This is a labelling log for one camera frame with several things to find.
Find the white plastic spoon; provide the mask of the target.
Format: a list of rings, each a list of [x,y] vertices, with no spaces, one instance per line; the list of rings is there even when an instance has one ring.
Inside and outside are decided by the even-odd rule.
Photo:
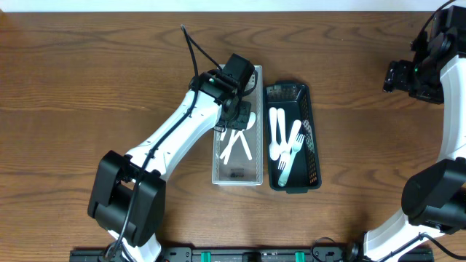
[[[246,127],[247,130],[249,130],[254,125],[255,120],[256,120],[256,114],[254,112],[251,112],[249,120],[248,120],[248,124]],[[223,159],[225,156],[226,156],[226,149],[224,149],[224,151],[220,155],[220,158]]]
[[[277,142],[277,109],[275,107],[269,109],[269,126],[271,135],[269,156],[272,161],[277,161],[280,157],[280,147]]]

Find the white plastic utensil handle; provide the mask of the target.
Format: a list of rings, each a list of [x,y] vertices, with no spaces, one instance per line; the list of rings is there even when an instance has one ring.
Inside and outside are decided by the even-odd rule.
[[[221,133],[220,141],[224,141],[224,139],[225,139],[225,137],[226,137],[226,134],[227,134],[227,131],[228,131],[228,130],[225,130],[224,132]]]

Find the white plastic fork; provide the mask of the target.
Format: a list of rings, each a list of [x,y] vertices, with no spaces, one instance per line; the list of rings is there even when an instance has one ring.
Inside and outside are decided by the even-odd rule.
[[[280,152],[284,152],[287,146],[286,140],[286,128],[285,128],[285,110],[283,108],[279,108],[277,110],[277,121],[280,130]]]
[[[288,139],[288,143],[285,147],[285,150],[280,155],[280,163],[278,165],[279,170],[284,170],[285,166],[289,162],[289,159],[291,157],[291,148],[296,140],[296,136],[298,135],[300,128],[301,128],[301,120],[297,119],[293,122],[291,133]]]

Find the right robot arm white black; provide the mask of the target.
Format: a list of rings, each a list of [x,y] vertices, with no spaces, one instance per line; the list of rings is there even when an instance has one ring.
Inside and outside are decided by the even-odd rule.
[[[390,63],[383,90],[443,105],[438,159],[407,180],[400,209],[351,243],[343,261],[399,261],[426,241],[456,260],[465,259],[437,240],[465,229],[465,8],[453,1],[440,6],[411,50],[413,60]]]

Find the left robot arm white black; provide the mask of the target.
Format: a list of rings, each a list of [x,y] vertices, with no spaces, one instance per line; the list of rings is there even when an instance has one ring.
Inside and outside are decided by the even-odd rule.
[[[241,132],[251,117],[246,97],[260,82],[261,67],[238,54],[189,82],[180,106],[147,139],[126,154],[100,160],[87,213],[115,238],[104,261],[156,261],[156,232],[165,213],[167,182],[190,148],[216,127]]]

